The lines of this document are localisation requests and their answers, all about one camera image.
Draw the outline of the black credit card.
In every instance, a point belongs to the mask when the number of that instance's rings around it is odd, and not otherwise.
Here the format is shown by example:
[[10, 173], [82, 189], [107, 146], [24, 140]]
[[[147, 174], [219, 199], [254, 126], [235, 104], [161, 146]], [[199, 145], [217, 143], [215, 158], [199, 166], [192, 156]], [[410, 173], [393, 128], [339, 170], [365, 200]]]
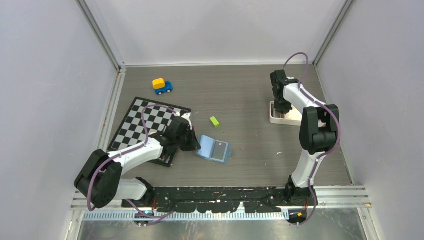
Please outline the black credit card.
[[223, 141], [215, 141], [211, 158], [216, 161], [223, 162], [226, 158], [228, 143]]

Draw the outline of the white plastic box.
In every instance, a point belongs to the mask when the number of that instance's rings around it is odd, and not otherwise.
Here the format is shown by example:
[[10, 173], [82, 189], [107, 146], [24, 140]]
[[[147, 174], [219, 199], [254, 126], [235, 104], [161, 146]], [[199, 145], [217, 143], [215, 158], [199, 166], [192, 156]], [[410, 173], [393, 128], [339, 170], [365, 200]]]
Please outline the white plastic box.
[[287, 114], [277, 112], [274, 108], [274, 101], [269, 103], [269, 122], [276, 125], [301, 126], [302, 114], [292, 106]]

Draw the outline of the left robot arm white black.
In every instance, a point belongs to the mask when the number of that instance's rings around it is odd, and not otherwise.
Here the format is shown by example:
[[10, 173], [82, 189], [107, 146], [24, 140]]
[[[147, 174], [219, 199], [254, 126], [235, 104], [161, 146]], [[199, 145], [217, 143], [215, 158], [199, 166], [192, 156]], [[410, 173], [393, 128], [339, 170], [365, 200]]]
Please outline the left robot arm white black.
[[121, 151], [93, 151], [74, 181], [74, 187], [87, 199], [89, 211], [112, 201], [130, 201], [148, 207], [156, 197], [154, 187], [142, 177], [124, 179], [128, 171], [153, 160], [165, 160], [178, 149], [183, 152], [201, 148], [190, 120], [190, 113], [175, 116], [168, 127]]

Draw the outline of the stack of credit cards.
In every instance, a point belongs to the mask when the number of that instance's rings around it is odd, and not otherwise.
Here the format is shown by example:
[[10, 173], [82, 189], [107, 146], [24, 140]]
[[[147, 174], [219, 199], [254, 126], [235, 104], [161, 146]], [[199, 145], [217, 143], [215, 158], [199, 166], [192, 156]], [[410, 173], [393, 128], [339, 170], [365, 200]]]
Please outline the stack of credit cards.
[[281, 113], [281, 112], [277, 112], [276, 115], [277, 115], [278, 118], [281, 118], [281, 119], [287, 118], [286, 115], [284, 113]]

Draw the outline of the blue card holder wallet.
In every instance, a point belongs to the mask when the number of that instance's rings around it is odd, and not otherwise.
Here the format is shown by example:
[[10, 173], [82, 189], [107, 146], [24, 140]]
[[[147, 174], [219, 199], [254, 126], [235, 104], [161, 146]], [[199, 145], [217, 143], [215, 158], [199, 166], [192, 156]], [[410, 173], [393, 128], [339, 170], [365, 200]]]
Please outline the blue card holder wallet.
[[216, 140], [202, 134], [199, 138], [200, 149], [196, 155], [204, 160], [226, 164], [233, 156], [232, 145], [229, 142]]

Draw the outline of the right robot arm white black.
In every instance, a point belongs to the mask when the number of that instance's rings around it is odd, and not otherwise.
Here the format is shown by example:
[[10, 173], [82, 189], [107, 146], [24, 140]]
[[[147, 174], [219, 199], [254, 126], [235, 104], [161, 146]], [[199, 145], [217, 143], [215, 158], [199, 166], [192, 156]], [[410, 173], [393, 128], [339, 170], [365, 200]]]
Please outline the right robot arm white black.
[[293, 108], [301, 113], [299, 142], [302, 148], [298, 165], [285, 185], [285, 198], [299, 205], [313, 189], [316, 172], [324, 158], [340, 143], [339, 108], [312, 96], [285, 70], [270, 74], [274, 109], [287, 114]]

